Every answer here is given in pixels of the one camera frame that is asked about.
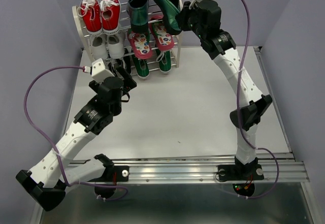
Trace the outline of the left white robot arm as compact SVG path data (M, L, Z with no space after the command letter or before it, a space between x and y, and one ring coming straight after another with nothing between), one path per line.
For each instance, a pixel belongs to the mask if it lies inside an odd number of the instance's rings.
M126 187L117 183L128 181L129 166L116 166L104 154L98 154L83 165L66 170L81 149L121 113L121 104L125 101L122 97L128 96L129 91L137 86L123 66L114 66L119 76L106 69L96 71L97 68L97 65L82 68L83 72L91 74L89 87L96 95L77 113L57 143L53 143L39 127L30 122L51 144L52 149L30 170L19 171L16 180L45 211L56 208L76 185L94 187L95 194L102 200L114 200L118 189L124 191L121 198L128 193Z

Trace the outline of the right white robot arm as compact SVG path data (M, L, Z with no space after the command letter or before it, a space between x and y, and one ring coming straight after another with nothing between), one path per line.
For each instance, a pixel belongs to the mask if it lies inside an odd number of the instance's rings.
M221 69L236 95L237 108L230 119L237 129L237 152L234 174L246 178L257 164L255 134L261 117L272 104L270 95L264 95L242 65L232 36L221 29L221 8L212 0L183 4L176 16L182 31L192 31L201 47Z

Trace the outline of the pink flip-flop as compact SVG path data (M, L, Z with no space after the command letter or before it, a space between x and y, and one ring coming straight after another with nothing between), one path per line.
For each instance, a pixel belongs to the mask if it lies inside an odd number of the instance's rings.
M130 28L127 32L127 39L136 58L149 59L152 56L152 49L150 47L150 35L148 32L135 33Z
M175 44L172 36L167 32L167 29L163 23L163 16L155 15L150 18L150 21L155 21L149 24L149 29L154 37L158 50L171 50Z

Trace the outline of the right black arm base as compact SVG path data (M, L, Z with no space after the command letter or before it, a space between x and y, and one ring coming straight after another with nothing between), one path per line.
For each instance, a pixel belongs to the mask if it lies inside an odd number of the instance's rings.
M215 179L218 182L233 181L233 189L236 194L244 197L252 197L255 192L254 181L264 180L261 165L253 167L249 173L245 173L236 165L218 165Z

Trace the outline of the dark green loafer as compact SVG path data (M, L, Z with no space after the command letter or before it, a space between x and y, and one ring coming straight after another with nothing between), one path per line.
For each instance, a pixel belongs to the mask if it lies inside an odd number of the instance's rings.
M127 13L134 33L148 32L148 8L149 0L128 0Z
M167 30L167 33L171 35L179 35L181 29L176 20L176 16L180 13L179 0L154 0L159 6L163 14L163 23Z

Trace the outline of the green sneaker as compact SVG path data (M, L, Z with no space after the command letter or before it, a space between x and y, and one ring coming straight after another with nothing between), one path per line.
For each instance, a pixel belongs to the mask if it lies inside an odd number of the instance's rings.
M140 79L147 79L149 76L149 68L145 59L139 59L136 56L132 56L134 66L137 71L137 75Z
M168 74L171 70L171 54L170 51L155 50L157 58L156 61L159 64L159 70L163 74Z

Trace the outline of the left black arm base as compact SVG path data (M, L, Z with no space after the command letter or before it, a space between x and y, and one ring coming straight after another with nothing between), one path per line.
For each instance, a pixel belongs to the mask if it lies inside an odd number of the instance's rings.
M96 186L94 193L97 199L105 201L114 201L124 198L128 194L128 189L123 187L116 187L118 182L128 182L129 178L129 166L122 165L118 166L106 157L104 154L98 154L94 157L99 160L105 170L101 177L95 179L96 182L109 182L112 183L113 188Z

